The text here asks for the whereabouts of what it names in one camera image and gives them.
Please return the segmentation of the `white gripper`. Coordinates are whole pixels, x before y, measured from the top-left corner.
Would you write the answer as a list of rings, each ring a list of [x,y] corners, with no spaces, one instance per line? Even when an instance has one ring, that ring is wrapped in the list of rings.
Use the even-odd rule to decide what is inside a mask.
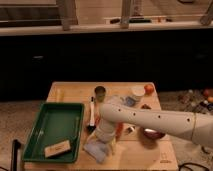
[[[98,126],[95,129],[95,132],[92,132],[85,141],[85,144],[89,143],[92,140],[97,140],[97,138],[104,142],[109,143],[112,155],[116,153],[116,124],[109,122],[107,120],[101,119],[98,123]]]

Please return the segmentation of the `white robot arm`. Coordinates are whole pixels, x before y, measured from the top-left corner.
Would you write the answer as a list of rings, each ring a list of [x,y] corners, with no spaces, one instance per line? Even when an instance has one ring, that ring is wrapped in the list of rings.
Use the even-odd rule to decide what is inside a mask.
[[[132,108],[112,102],[99,107],[100,121],[85,145],[109,144],[116,124],[128,123],[213,148],[213,116],[193,112]]]

